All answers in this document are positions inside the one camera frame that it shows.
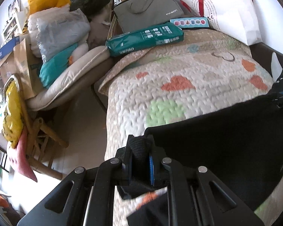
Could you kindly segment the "black pants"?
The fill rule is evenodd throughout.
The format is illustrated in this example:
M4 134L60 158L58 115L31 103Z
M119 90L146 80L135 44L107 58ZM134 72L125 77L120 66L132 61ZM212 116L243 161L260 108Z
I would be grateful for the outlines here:
M175 124L147 128L140 145L132 145L130 184L118 191L124 199L166 185L151 183L151 145L188 168L205 166L250 209L255 210L283 175L283 108L272 90L244 103ZM145 205L127 218L129 225L148 225Z

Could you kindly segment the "wooden bamboo chair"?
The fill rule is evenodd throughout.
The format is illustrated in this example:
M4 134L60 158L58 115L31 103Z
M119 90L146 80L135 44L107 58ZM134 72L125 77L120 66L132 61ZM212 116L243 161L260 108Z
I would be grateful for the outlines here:
M11 80L16 81L20 95L22 119L28 131L26 145L27 160L33 172L36 171L61 180L63 174L52 169L52 163L57 147L61 146L62 148L67 148L69 144L45 124L42 118L31 119L24 101L22 83L16 74L9 77L4 85L4 90L7 89L7 85Z

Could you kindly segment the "quilted patterned bedspread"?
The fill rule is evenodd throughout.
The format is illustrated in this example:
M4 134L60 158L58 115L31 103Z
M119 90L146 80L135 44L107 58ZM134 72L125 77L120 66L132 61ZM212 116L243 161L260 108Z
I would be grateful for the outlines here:
M218 31L185 31L173 44L123 56L99 87L108 97L105 159L128 137L268 94L283 75L283 54L247 46ZM283 225L283 175L255 210L265 225Z

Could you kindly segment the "pink seat cushion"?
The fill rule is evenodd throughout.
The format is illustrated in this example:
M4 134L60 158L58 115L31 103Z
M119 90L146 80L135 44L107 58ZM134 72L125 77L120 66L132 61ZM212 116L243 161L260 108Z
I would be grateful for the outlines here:
M12 148L11 145L9 145L7 148L7 157L14 171L37 183L37 177L26 158L27 135L28 131L26 126L24 126L17 146Z

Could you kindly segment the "white paper shopping bag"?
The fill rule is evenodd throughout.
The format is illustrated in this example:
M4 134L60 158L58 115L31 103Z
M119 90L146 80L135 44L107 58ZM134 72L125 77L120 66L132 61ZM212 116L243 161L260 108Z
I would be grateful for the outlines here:
M206 17L211 28L245 45L262 42L252 0L180 0L195 16Z

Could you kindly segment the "yellow printed bag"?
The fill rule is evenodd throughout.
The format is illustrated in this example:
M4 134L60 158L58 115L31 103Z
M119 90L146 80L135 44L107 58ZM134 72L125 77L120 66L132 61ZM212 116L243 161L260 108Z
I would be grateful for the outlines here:
M5 109L2 129L5 139L15 149L23 131L20 95L15 80L11 80L5 91Z

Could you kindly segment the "light blue toy box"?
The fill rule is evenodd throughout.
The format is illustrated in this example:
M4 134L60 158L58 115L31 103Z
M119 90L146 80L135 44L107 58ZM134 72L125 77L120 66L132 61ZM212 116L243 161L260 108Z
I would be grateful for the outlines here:
M171 19L171 23L181 29L198 29L209 28L208 19L206 17L186 17Z

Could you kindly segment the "teal plush pillow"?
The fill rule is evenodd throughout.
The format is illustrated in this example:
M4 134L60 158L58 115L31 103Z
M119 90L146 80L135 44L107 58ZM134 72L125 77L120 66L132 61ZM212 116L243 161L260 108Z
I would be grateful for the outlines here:
M77 46L77 43L71 45L42 65L39 78L44 88L48 89L67 69L69 58Z

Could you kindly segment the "green paper ream package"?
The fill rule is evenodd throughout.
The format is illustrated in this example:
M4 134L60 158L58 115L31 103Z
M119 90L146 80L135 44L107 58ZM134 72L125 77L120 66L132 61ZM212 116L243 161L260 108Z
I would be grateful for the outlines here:
M159 45L181 42L183 30L171 22L146 29L121 34L107 40L106 46L112 57L144 50Z

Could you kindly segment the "brown cardboard paper bag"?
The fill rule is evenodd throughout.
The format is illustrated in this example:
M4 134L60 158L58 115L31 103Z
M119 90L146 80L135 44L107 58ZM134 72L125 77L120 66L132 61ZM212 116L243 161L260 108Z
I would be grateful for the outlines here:
M42 60L34 56L27 38L10 48L10 52L0 59L0 78L4 83L8 78L17 74L24 91L24 99L37 96L43 85L39 79Z

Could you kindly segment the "grey laptop bag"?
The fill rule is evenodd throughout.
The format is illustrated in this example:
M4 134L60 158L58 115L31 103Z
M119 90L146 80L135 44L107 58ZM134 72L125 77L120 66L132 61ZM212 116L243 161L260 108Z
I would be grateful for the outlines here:
M176 0L126 0L114 8L124 33L163 24L184 15Z

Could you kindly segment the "clear plastic bag bundle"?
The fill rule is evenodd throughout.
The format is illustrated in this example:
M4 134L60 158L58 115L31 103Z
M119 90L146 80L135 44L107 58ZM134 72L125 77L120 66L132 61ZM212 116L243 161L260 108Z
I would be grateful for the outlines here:
M70 11L69 5L42 10L28 18L31 50L43 63L82 40L89 31L86 15L81 9Z

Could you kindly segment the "black backpack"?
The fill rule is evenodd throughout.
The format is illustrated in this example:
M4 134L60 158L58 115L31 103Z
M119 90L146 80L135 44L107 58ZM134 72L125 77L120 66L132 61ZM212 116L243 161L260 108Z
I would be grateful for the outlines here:
M70 11L80 9L91 21L93 15L97 15L112 0L70 0Z

